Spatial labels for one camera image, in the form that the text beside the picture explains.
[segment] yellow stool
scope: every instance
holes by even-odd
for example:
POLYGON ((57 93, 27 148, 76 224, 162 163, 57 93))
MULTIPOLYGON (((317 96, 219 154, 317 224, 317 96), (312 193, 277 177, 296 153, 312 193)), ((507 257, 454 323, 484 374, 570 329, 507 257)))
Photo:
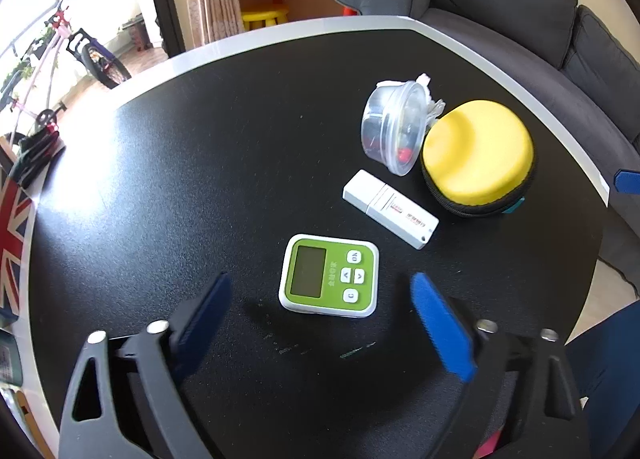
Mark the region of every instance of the yellow stool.
POLYGON ((282 4, 267 4, 266 6, 252 7, 242 12, 244 29, 260 29, 276 24, 284 24, 287 21, 289 8, 282 4))

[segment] gray sofa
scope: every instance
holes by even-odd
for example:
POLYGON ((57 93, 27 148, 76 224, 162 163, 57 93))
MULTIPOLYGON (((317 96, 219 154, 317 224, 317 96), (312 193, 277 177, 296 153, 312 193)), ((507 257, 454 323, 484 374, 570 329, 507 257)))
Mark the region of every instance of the gray sofa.
POLYGON ((600 257, 640 291, 640 196, 612 187, 640 170, 640 66, 578 0, 337 0, 420 20, 494 63, 559 119, 611 191, 600 257))

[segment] bicycle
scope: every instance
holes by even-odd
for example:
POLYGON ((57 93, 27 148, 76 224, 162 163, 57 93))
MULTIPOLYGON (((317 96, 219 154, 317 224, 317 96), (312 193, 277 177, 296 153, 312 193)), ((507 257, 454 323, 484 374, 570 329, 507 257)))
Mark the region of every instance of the bicycle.
POLYGON ((18 65, 12 71, 11 77, 7 78, 8 81, 6 80, 2 89, 0 89, 2 92, 0 95, 0 112, 3 111, 7 105, 10 106, 11 111, 13 111, 14 108, 18 109, 13 131, 10 134, 4 134, 10 146, 18 145, 18 142, 24 138, 24 134, 17 132, 18 120, 20 119, 21 113, 31 116, 38 126, 44 126, 50 122, 57 122, 59 111, 66 110, 66 106, 62 102, 55 109, 49 108, 51 85, 56 68, 56 61, 58 60, 60 48, 65 40, 68 40, 66 50, 85 66, 94 78, 107 88, 113 89, 131 77, 131 74, 118 57, 108 51, 108 49, 101 45, 94 37, 87 34, 84 29, 80 28, 75 33, 71 31, 70 23, 65 18, 65 11, 68 9, 68 4, 66 4, 66 7, 63 9, 63 4, 66 1, 69 0, 60 0, 56 12, 45 21, 47 33, 45 33, 43 37, 36 38, 31 42, 22 58, 20 58, 18 65), (49 75, 46 107, 37 114, 27 109, 25 105, 31 89, 33 89, 36 77, 52 51, 54 52, 54 58, 49 75), (32 54, 38 58, 38 64, 30 75, 31 79, 24 94, 24 99, 19 100, 13 97, 14 89, 23 78, 29 77, 25 76, 24 70, 27 67, 31 67, 30 57, 32 54))

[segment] blue jeans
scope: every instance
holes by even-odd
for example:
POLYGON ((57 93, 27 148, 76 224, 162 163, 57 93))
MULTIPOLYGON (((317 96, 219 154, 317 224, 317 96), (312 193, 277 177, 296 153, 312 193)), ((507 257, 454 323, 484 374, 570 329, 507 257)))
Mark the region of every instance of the blue jeans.
POLYGON ((566 346, 590 433, 600 459, 640 407, 640 301, 625 307, 566 346))

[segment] union jack flag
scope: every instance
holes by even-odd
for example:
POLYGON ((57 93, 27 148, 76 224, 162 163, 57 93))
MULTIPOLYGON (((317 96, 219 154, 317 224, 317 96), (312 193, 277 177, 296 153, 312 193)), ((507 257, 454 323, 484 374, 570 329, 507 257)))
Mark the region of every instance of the union jack flag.
POLYGON ((31 199, 4 171, 0 174, 0 316, 14 322, 20 312, 22 245, 31 199))

